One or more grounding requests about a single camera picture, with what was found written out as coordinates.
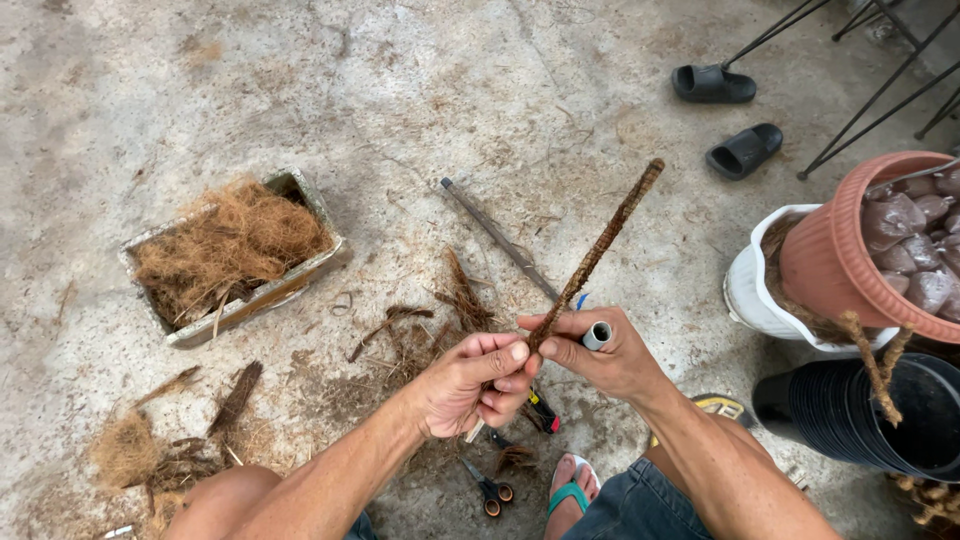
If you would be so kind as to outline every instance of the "green flip-flop strap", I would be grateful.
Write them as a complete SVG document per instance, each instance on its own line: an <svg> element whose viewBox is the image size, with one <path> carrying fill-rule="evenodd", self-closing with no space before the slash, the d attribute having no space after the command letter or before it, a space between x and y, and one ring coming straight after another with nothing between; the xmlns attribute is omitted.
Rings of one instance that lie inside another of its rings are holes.
<svg viewBox="0 0 960 540"><path fill-rule="evenodd" d="M553 509L557 507L557 504L567 497L573 497L576 499L577 504L580 506L580 511L587 512L587 494L584 493L583 489L580 489L580 486L576 482L571 481L569 484L564 485L553 494L553 497L550 498L550 507L546 510L546 517L550 519L550 514L553 513Z"/></svg>

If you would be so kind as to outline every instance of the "black slide sandal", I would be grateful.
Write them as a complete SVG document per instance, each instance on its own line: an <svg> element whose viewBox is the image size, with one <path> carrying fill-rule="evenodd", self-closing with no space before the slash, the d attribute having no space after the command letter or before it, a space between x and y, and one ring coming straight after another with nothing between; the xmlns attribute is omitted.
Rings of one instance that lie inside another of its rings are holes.
<svg viewBox="0 0 960 540"><path fill-rule="evenodd" d="M707 151L707 164L731 180L743 180L776 154L783 132L773 124L757 124Z"/></svg>
<svg viewBox="0 0 960 540"><path fill-rule="evenodd" d="M677 95L693 103L747 103L756 95L756 83L746 75L714 65L685 65L670 76Z"/></svg>

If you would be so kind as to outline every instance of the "foot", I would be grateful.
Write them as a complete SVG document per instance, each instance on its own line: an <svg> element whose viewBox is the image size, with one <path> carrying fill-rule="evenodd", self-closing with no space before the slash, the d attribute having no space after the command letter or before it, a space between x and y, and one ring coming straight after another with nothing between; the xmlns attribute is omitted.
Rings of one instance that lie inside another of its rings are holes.
<svg viewBox="0 0 960 540"><path fill-rule="evenodd" d="M550 497L553 497L553 494L565 484L570 483L573 474L576 472L577 464L573 461L573 455L564 454L560 463L557 464L557 474L553 478L553 485L550 486ZM596 480L593 479L591 472L590 466L584 465L584 468L580 470L580 477L577 479L577 485L584 490L584 495L587 496L589 503L592 503L597 494L600 493L600 488L597 486ZM553 509L550 519L546 522L546 533L543 535L543 540L560 540L560 537L582 517L584 517L584 513L580 511L580 506L574 498L563 499Z"/></svg>

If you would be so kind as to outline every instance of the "dark shorts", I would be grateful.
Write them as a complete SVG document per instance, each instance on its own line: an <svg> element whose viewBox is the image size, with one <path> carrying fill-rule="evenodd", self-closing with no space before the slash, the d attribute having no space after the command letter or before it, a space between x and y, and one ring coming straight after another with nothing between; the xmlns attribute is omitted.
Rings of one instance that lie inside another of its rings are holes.
<svg viewBox="0 0 960 540"><path fill-rule="evenodd" d="M649 459L607 480L562 540L713 540L693 503ZM345 540L376 540L366 512Z"/></svg>

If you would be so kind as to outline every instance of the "hand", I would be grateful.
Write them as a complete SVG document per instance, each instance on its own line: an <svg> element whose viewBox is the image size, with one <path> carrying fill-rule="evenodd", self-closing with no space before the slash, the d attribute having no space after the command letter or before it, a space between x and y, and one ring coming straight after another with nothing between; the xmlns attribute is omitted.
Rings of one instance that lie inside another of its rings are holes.
<svg viewBox="0 0 960 540"><path fill-rule="evenodd" d="M473 428L478 417L498 428L510 422L527 400L541 363L539 355L530 355L520 335L475 333L447 351L404 392L421 415L424 436L452 437ZM487 380L493 380L493 388L481 395L480 386Z"/></svg>
<svg viewBox="0 0 960 540"><path fill-rule="evenodd" d="M531 331L545 316L521 315L516 323ZM599 321L611 326L612 337L599 351L591 351L580 344L580 338ZM553 332L540 344L540 354L583 376L608 396L645 400L664 385L673 387L619 307L566 311Z"/></svg>

